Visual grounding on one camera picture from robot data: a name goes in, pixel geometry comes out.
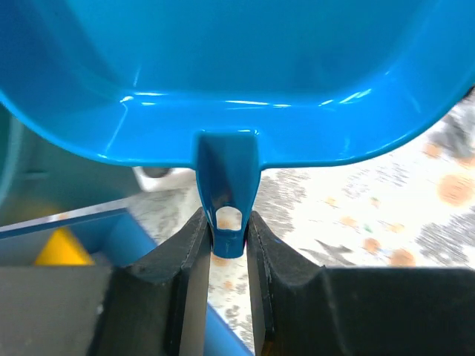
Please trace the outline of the blue plastic dustpan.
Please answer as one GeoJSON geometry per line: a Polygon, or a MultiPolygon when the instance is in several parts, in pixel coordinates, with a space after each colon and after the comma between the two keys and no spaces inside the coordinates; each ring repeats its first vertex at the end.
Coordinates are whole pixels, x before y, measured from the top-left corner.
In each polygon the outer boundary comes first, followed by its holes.
{"type": "Polygon", "coordinates": [[[193,169],[212,226],[263,170],[385,154],[473,83],[472,1],[1,3],[1,103],[73,154],[193,169]]]}

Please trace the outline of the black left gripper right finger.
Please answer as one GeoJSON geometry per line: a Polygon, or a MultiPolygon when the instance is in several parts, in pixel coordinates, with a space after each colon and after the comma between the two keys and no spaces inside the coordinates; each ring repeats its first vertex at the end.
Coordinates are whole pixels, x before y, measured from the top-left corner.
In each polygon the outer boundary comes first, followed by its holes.
{"type": "Polygon", "coordinates": [[[474,271],[319,266],[246,228],[257,355],[472,355],[474,271]]]}

